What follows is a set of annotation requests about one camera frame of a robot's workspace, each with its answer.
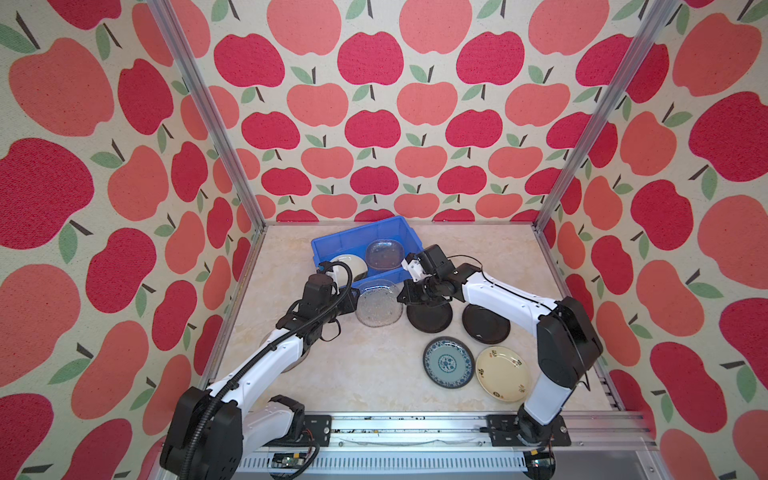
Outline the clear ribbed glass plate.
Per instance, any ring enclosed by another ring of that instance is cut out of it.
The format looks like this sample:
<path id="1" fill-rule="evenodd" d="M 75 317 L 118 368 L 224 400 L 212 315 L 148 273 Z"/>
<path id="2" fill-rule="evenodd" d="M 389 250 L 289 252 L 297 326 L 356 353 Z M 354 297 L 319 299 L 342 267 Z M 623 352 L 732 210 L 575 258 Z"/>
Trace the clear ribbed glass plate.
<path id="1" fill-rule="evenodd" d="M 404 246 L 395 239 L 379 239 L 370 243 L 365 261 L 370 270 L 390 271 L 401 267 L 405 258 Z"/>

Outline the white plate with dark glaze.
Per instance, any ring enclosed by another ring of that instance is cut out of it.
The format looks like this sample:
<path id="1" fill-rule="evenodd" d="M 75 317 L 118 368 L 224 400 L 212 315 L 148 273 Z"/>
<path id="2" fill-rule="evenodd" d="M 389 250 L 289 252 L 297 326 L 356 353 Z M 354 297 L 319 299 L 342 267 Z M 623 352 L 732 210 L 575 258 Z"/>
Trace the white plate with dark glaze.
<path id="1" fill-rule="evenodd" d="M 344 286 L 348 281 L 348 273 L 352 274 L 352 282 L 365 279 L 368 276 L 367 263 L 354 254 L 341 254 L 332 259 L 336 262 L 331 276 L 339 286 Z"/>

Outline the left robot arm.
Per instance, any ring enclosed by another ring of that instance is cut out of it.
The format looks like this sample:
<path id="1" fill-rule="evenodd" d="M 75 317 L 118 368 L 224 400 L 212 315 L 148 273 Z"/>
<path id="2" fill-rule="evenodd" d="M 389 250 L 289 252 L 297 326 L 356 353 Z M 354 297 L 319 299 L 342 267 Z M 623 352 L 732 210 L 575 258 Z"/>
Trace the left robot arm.
<path id="1" fill-rule="evenodd" d="M 246 450 L 301 437 L 301 403 L 276 396 L 263 409 L 251 409 L 279 375 L 308 354 L 327 323 L 355 311 L 359 292 L 350 283 L 338 286 L 330 275 L 334 268 L 352 272 L 342 261 L 321 263 L 254 354 L 224 379 L 180 396 L 159 455 L 162 469 L 179 479 L 230 479 Z"/>

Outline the clear textured glass plate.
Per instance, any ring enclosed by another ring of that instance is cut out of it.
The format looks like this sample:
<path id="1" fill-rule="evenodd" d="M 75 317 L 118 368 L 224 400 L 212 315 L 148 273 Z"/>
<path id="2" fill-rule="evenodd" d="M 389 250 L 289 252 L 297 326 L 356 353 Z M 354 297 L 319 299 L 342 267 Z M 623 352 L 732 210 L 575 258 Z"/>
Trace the clear textured glass plate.
<path id="1" fill-rule="evenodd" d="M 397 301 L 398 286 L 388 280 L 368 280 L 359 285 L 356 318 L 369 328 L 381 328 L 396 323 L 404 305 Z"/>

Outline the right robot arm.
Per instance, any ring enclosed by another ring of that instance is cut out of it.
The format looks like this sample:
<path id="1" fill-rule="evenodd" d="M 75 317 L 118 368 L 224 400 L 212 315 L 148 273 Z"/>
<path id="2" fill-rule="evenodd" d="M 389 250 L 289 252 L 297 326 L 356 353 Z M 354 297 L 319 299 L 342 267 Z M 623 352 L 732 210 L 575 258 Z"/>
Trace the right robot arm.
<path id="1" fill-rule="evenodd" d="M 410 278 L 398 302 L 436 307 L 457 300 L 488 310 L 532 335 L 540 376 L 519 407 L 512 431 L 527 446 L 547 443 L 577 386 L 591 387 L 588 372 L 604 351 L 583 305 L 570 296 L 556 300 L 507 285 L 480 265 L 456 266 L 436 244 L 407 254 L 401 267 Z"/>

